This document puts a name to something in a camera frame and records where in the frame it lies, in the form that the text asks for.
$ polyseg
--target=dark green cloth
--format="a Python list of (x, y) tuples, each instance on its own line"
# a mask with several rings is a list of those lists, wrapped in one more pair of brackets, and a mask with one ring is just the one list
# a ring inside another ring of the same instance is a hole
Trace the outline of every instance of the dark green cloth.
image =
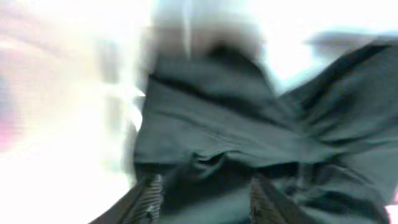
[(166, 186), (159, 223), (250, 223), (255, 172), (317, 223), (388, 223), (397, 71), (397, 47), (366, 46), (276, 96), (266, 72), (237, 50), (159, 56), (134, 167), (141, 178), (185, 166)]

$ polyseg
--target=dark fabric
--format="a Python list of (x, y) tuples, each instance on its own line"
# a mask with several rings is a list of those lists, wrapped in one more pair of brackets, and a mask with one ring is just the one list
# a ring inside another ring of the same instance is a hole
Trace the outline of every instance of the dark fabric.
[(266, 74), (234, 49), (160, 56), (134, 165), (138, 178), (187, 168), (166, 187), (159, 223), (250, 223), (255, 172), (317, 223), (388, 223), (397, 67), (397, 47), (367, 46), (276, 97)]

